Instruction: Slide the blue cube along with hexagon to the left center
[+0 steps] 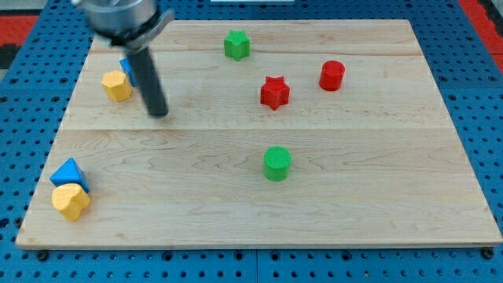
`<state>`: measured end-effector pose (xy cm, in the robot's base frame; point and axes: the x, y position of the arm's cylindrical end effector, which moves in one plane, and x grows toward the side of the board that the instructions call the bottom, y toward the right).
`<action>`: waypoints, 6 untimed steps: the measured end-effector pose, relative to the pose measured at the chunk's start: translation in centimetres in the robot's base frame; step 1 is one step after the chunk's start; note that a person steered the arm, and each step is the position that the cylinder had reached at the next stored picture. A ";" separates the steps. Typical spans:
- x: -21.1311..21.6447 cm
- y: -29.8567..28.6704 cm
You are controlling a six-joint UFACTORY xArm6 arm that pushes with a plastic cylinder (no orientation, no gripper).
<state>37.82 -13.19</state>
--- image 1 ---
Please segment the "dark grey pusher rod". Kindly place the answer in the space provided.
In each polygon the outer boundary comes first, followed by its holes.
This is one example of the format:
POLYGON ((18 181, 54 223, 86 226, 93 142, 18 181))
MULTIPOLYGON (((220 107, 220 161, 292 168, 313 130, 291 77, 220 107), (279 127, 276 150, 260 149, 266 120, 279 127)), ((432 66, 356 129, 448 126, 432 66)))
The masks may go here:
POLYGON ((148 114, 166 116, 169 107, 149 48, 128 50, 125 54, 148 114))

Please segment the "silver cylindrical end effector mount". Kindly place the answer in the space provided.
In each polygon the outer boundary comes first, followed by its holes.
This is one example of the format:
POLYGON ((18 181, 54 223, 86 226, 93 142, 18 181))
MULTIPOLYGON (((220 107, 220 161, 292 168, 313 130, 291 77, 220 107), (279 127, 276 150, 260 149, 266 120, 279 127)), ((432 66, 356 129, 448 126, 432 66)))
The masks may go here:
POLYGON ((110 46, 143 50, 174 20, 174 11, 162 12, 154 0, 72 0, 93 31, 110 46))

